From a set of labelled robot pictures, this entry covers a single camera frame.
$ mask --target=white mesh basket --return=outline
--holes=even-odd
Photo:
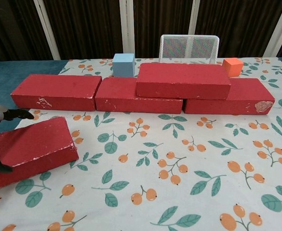
[[[162,35],[159,63],[216,64],[218,47],[214,35]]]

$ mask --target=orange cube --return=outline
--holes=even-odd
[[[243,62],[238,58],[226,58],[222,66],[227,71],[228,77],[237,77],[241,74]]]

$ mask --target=table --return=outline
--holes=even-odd
[[[64,116],[80,159],[0,189],[0,230],[282,230],[282,62],[241,60],[276,98],[268,115],[30,110],[18,128]],[[60,75],[105,78],[112,60]]]

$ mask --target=floral tablecloth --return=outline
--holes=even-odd
[[[268,115],[32,109],[18,127],[64,116],[80,159],[0,189],[0,230],[282,230],[282,62],[241,60],[276,98]],[[60,74],[108,77],[112,60]]]

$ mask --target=stacked blocks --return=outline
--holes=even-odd
[[[136,94],[140,97],[224,100],[231,83],[215,64],[141,64]]]
[[[256,78],[231,79],[226,100],[187,99],[186,114],[266,115],[275,99]]]
[[[0,188],[78,158],[64,117],[0,133],[0,160],[13,168],[0,173]]]
[[[227,71],[228,77],[237,77],[241,74],[243,62],[238,58],[226,58],[222,66]]]
[[[181,113],[182,99],[138,97],[135,89],[136,78],[105,78],[95,97],[97,111]]]
[[[12,93],[20,108],[94,111],[101,76],[29,75]]]
[[[115,54],[113,58],[113,76],[134,77],[134,54]]]

